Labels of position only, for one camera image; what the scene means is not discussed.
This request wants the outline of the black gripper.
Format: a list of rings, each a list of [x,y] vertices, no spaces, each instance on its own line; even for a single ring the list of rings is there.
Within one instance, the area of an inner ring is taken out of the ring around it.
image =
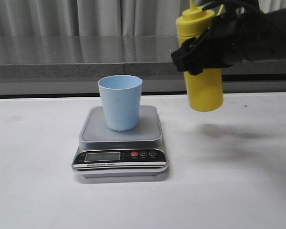
[[[205,42],[206,36],[192,37],[171,54],[179,72],[203,72]],[[247,10],[239,17],[229,13],[212,23],[206,47],[208,67],[286,60],[286,9],[267,14]]]

